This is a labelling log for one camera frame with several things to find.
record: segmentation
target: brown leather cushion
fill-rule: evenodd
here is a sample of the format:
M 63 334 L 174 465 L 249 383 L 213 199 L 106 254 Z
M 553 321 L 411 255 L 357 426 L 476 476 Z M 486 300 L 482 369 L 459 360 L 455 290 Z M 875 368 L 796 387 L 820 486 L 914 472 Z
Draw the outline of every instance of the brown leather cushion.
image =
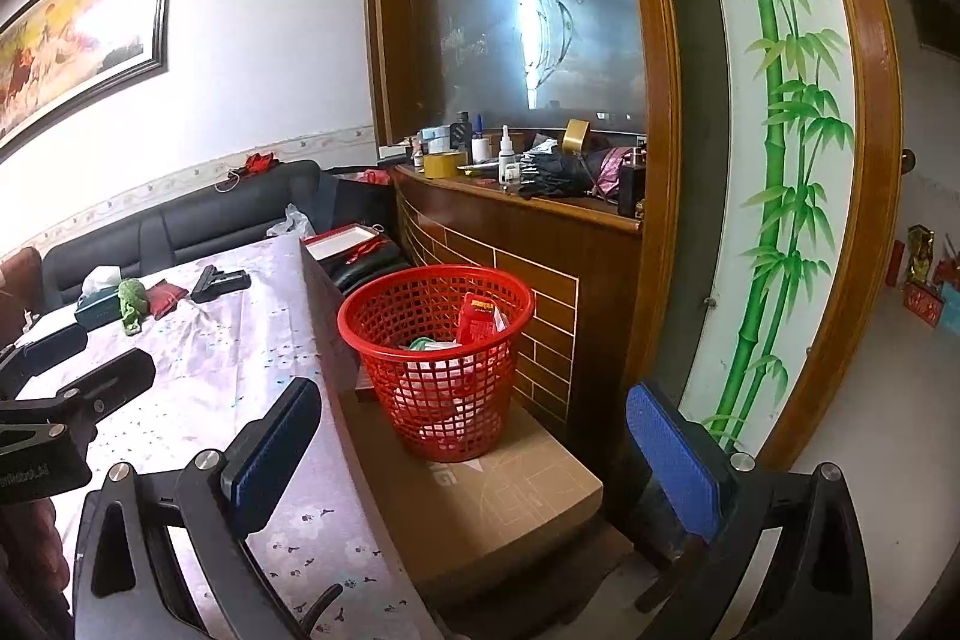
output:
M 0 347 L 23 333 L 27 310 L 39 313 L 43 305 L 40 253 L 24 247 L 0 263 Z

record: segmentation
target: black cable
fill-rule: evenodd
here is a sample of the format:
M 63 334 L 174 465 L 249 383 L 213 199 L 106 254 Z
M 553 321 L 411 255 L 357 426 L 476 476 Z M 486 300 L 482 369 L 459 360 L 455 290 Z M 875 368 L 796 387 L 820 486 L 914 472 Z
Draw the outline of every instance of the black cable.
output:
M 344 587 L 342 585 L 333 584 L 333 586 L 330 586 L 323 594 L 320 594 L 320 598 L 318 598 L 313 605 L 310 605 L 310 609 L 306 611 L 306 615 L 299 621 L 301 629 L 307 634 L 313 632 L 313 626 L 316 622 L 320 621 L 320 616 L 323 615 L 323 612 L 333 604 L 333 600 L 337 599 L 337 597 L 343 593 Z

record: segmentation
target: silver bolt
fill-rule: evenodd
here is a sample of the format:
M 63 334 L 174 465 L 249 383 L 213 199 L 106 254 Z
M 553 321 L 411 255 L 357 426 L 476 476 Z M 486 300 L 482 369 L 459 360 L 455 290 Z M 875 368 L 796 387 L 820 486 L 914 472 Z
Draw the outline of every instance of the silver bolt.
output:
M 750 453 L 734 453 L 730 458 L 730 466 L 737 472 L 752 472 L 757 462 Z
M 830 463 L 829 461 L 820 467 L 820 474 L 823 475 L 827 480 L 840 480 L 841 477 L 843 477 L 840 467 L 838 467 L 836 464 Z
M 113 482 L 120 482 L 124 477 L 130 475 L 130 465 L 126 461 L 121 461 L 119 464 L 114 464 L 110 468 L 110 471 L 107 472 L 107 477 Z
M 213 469 L 220 463 L 220 454 L 216 451 L 203 451 L 197 453 L 197 458 L 193 459 L 197 469 Z

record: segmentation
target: basket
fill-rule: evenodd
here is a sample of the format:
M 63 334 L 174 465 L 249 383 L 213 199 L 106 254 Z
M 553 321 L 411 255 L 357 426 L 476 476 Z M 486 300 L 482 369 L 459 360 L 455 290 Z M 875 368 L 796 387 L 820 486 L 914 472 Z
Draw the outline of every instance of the basket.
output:
M 468 293 L 495 301 L 506 330 L 449 350 L 405 349 L 420 336 L 453 342 Z M 533 292 L 511 274 L 418 266 L 352 293 L 337 326 L 407 447 L 429 461 L 465 461 L 493 448 L 503 432 L 517 369 L 514 341 L 533 313 Z

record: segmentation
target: green towel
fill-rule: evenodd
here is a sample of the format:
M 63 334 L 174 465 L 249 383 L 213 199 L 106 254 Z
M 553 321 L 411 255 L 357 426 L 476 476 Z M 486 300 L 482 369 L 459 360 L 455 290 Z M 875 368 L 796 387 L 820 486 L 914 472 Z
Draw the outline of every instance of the green towel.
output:
M 128 336 L 140 333 L 140 319 L 150 313 L 147 289 L 139 280 L 123 280 L 117 293 L 120 296 L 120 322 L 123 323 L 123 333 Z

